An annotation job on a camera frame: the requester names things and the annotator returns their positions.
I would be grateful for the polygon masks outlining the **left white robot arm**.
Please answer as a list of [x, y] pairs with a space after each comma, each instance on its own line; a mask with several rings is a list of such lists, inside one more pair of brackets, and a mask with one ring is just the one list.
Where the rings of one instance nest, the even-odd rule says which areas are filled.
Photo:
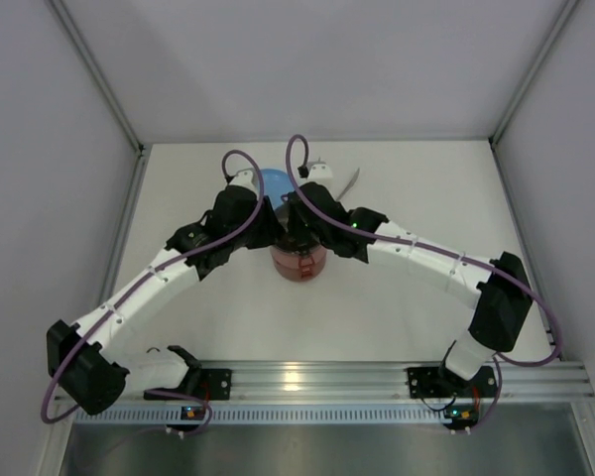
[[55, 385], [91, 416], [126, 395], [149, 400], [193, 395], [201, 364], [190, 352], [171, 344], [132, 354], [128, 345], [166, 304], [225, 265], [233, 253], [269, 247], [281, 233], [260, 172], [238, 172], [212, 209], [179, 228], [115, 296], [73, 324], [60, 320], [49, 329], [48, 365]]

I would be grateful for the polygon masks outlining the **blue plate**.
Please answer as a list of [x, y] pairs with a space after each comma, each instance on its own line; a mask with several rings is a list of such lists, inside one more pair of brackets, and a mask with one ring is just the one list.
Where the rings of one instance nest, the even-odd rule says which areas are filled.
[[277, 211], [284, 204], [283, 196], [293, 190], [289, 176], [285, 171], [266, 168], [261, 169], [261, 178], [265, 196]]

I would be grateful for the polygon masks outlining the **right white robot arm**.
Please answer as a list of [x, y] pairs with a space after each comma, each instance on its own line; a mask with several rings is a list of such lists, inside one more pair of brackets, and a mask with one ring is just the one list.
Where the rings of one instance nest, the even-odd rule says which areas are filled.
[[468, 382], [493, 356], [514, 349], [533, 303], [519, 257], [480, 261], [423, 242], [382, 213], [346, 210], [315, 170], [301, 167], [300, 173], [291, 179], [288, 205], [302, 232], [340, 258], [394, 266], [472, 309], [469, 326], [443, 357], [444, 378]]

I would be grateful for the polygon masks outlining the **aluminium front rail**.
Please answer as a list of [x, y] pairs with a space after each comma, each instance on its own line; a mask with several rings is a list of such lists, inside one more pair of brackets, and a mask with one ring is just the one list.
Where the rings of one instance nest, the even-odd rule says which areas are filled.
[[202, 368], [228, 368], [233, 372], [229, 402], [244, 403], [438, 403], [452, 399], [490, 402], [499, 396], [510, 403], [577, 402], [592, 400], [594, 391], [584, 366], [554, 362], [523, 368], [506, 362], [489, 363], [498, 390], [493, 398], [411, 398], [406, 369], [437, 365], [403, 362], [207, 362]]

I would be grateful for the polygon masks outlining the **long metal tongs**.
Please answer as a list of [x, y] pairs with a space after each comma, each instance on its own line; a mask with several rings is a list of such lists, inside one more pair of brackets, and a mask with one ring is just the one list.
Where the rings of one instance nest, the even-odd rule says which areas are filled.
[[358, 168], [355, 170], [351, 178], [349, 179], [348, 183], [341, 189], [341, 191], [337, 194], [336, 199], [341, 201], [343, 197], [353, 188], [356, 184], [359, 176], [360, 176], [361, 169]]

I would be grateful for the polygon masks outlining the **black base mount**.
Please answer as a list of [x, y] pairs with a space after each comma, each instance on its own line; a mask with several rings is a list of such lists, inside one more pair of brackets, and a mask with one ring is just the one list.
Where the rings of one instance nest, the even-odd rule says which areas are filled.
[[186, 397], [205, 402], [229, 401], [232, 375], [228, 368], [189, 369], [177, 386], [146, 391], [143, 398], [147, 401], [184, 400]]
[[470, 380], [464, 380], [439, 365], [409, 367], [406, 369], [411, 398], [465, 399], [493, 398], [498, 390], [496, 376], [490, 366], [483, 366]]

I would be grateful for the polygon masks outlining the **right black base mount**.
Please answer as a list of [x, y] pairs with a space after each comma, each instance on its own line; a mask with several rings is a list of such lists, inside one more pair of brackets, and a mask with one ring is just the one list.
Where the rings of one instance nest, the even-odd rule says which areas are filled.
[[493, 398], [498, 390], [496, 376], [490, 366], [483, 366], [470, 380], [464, 380], [439, 365], [409, 367], [406, 369], [411, 398], [465, 399]]

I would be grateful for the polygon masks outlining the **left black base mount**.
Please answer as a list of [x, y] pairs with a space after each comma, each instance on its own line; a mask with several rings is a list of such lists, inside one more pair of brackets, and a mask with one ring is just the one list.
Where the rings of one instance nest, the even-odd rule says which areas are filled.
[[229, 401], [232, 375], [228, 368], [189, 369], [177, 386], [146, 391], [143, 398], [147, 401], [184, 400], [186, 397], [205, 402]]

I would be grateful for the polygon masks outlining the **grey lid with handle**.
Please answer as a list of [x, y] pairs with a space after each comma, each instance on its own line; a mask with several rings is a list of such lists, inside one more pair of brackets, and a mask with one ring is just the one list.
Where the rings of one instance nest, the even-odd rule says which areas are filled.
[[278, 273], [292, 282], [314, 279], [326, 264], [326, 250], [319, 244], [297, 248], [275, 246], [271, 255]]

